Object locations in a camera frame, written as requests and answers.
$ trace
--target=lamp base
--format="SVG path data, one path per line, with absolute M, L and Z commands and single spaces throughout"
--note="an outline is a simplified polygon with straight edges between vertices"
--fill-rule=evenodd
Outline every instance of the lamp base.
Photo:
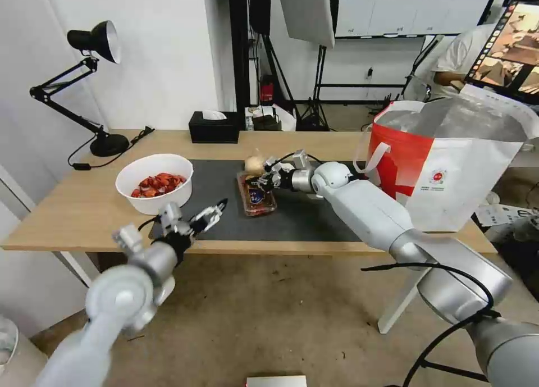
M 90 144 L 90 151 L 97 157 L 111 157 L 126 151 L 129 140 L 121 134 L 98 135 Z

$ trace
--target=lamp arm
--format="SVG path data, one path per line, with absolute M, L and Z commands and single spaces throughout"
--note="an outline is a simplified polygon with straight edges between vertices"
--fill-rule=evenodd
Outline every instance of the lamp arm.
M 58 113 L 63 114 L 67 118 L 71 119 L 75 123 L 80 124 L 84 128 L 90 130 L 92 133 L 97 134 L 98 136 L 107 135 L 107 133 L 103 130 L 103 125 L 95 124 L 88 119 L 85 119 L 82 116 L 79 116 L 73 112 L 71 112 L 69 109 L 65 108 L 64 106 L 56 103 L 52 100 L 52 96 L 63 89 L 67 88 L 68 86 L 71 86 L 75 84 L 76 82 L 80 81 L 81 79 L 87 77 L 90 74 L 93 74 L 97 71 L 97 62 L 98 59 L 92 56 L 86 57 L 84 60 L 79 62 L 77 65 L 71 67 L 70 69 L 64 71 L 63 73 L 55 76 L 54 78 L 51 78 L 50 80 L 46 81 L 45 83 L 33 86 L 30 88 L 30 96 L 34 98 L 37 101 L 40 101 L 41 103 L 47 105 L 48 107 L 54 109 Z M 86 66 L 89 70 L 85 73 L 69 80 L 57 83 L 60 78 L 66 76 L 67 74 Z

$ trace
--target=white bowl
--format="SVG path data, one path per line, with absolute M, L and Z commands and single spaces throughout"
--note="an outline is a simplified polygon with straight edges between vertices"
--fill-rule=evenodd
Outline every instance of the white bowl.
M 172 192 L 153 198 L 134 198 L 131 196 L 139 183 L 148 176 L 161 172 L 182 175 L 187 179 Z M 116 177 L 116 190 L 124 196 L 139 212 L 155 216 L 161 207 L 169 202 L 183 206 L 191 197 L 191 178 L 193 164 L 176 154 L 154 154 L 133 161 L 120 171 Z

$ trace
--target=desk lamp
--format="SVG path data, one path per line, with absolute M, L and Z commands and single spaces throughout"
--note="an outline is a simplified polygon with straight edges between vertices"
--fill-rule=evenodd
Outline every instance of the desk lamp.
M 30 95 L 37 101 L 46 104 L 48 107 L 53 108 L 55 111 L 63 114 L 94 133 L 96 139 L 90 144 L 90 151 L 95 156 L 109 157 L 126 151 L 129 147 L 127 138 L 120 134 L 107 133 L 103 129 L 103 125 L 76 115 L 52 100 L 53 95 L 97 71 L 99 59 L 94 57 L 92 51 L 97 52 L 100 56 L 110 62 L 116 64 L 120 63 L 120 43 L 114 24 L 111 21 L 103 21 L 98 23 L 91 31 L 70 30 L 67 32 L 67 42 L 86 57 L 67 71 L 51 78 L 41 85 L 30 88 Z M 81 67 L 86 67 L 88 71 L 69 81 L 57 82 L 60 78 Z

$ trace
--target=plastic container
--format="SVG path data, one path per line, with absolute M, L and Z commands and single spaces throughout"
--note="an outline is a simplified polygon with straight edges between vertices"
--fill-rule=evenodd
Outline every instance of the plastic container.
M 153 198 L 134 198 L 133 190 L 148 176 L 161 172 L 182 175 L 187 179 L 172 192 Z M 193 164 L 177 154 L 154 154 L 133 161 L 120 171 L 116 177 L 116 190 L 142 214 L 155 216 L 161 207 L 170 202 L 183 206 L 191 197 Z
M 9 360 L 0 366 L 0 387 L 28 387 L 47 364 L 47 356 L 19 332 L 10 320 L 0 316 L 2 332 L 9 330 L 15 343 Z
M 243 209 L 245 214 L 251 217 L 271 213 L 277 208 L 277 202 L 272 192 L 264 192 L 259 187 L 246 182 L 254 177 L 255 175 L 247 172 L 240 172 L 237 175 Z

